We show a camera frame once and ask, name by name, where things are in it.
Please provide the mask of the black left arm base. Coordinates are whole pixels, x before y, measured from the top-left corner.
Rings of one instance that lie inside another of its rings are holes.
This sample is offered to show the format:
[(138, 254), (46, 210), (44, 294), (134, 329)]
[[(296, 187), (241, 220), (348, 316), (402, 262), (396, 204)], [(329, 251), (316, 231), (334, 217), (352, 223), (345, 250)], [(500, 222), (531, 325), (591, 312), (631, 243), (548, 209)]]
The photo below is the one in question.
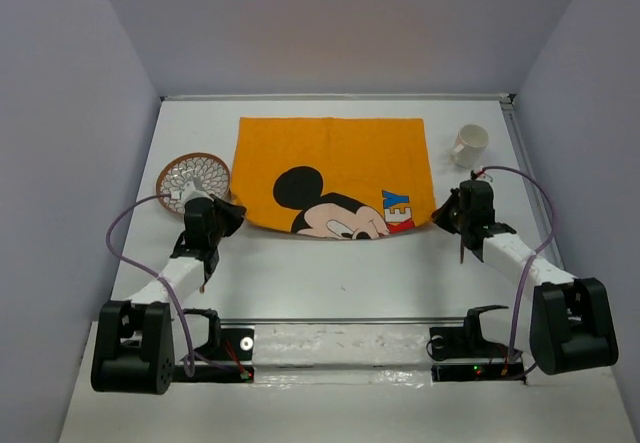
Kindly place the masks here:
[(251, 326), (223, 325), (212, 309), (186, 309), (187, 321), (204, 324), (203, 344), (194, 347), (196, 370), (186, 375), (182, 360), (176, 363), (174, 383), (251, 384), (255, 369), (252, 363), (255, 329)]

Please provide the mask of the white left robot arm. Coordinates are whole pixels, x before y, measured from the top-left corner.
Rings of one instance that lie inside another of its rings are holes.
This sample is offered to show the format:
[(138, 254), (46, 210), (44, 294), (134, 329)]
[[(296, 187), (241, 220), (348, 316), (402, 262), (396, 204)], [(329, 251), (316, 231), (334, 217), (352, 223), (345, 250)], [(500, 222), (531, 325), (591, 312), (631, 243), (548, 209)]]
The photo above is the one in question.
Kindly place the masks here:
[(185, 299), (209, 282), (219, 262), (220, 242), (245, 221), (246, 208), (216, 197), (195, 197), (185, 203), (183, 231), (160, 271), (115, 250), (120, 262), (151, 277), (141, 290), (123, 300), (109, 300), (100, 309), (91, 367), (96, 392), (164, 394), (183, 365), (187, 378), (196, 361), (215, 355), (221, 333), (206, 323), (189, 329)]

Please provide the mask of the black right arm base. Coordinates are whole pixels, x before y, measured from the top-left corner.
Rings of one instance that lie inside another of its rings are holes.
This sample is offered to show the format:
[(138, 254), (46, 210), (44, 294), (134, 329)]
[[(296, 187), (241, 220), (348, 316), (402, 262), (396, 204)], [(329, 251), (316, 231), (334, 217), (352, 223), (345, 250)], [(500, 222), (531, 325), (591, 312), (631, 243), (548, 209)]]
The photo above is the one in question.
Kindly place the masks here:
[(429, 329), (425, 350), (433, 362), (434, 383), (526, 382), (528, 372), (522, 360), (509, 363), (507, 346), (487, 340), (483, 333), (481, 316), (495, 316), (506, 309), (503, 305), (471, 308), (460, 324)]

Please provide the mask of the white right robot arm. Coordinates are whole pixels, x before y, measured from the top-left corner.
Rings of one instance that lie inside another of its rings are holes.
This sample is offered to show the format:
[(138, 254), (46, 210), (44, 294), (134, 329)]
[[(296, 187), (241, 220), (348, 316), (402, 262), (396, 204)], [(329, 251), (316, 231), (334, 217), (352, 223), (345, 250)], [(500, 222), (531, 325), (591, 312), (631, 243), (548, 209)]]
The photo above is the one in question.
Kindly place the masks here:
[(619, 359), (609, 298), (596, 278), (578, 278), (530, 248), (516, 230), (496, 220), (490, 183), (462, 182), (435, 210), (432, 222), (461, 237), (462, 247), (516, 284), (512, 324), (521, 301), (531, 302), (528, 347), (522, 353), (547, 375), (610, 367)]

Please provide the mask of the orange cartoon cloth placemat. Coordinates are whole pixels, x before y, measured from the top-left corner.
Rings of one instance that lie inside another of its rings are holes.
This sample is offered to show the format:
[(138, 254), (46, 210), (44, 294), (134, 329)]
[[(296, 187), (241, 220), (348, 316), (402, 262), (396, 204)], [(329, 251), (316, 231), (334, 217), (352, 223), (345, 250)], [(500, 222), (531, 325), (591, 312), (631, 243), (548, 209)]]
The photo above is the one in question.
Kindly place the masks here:
[(231, 193), (253, 225), (323, 239), (398, 234), (436, 209), (419, 118), (243, 117)]

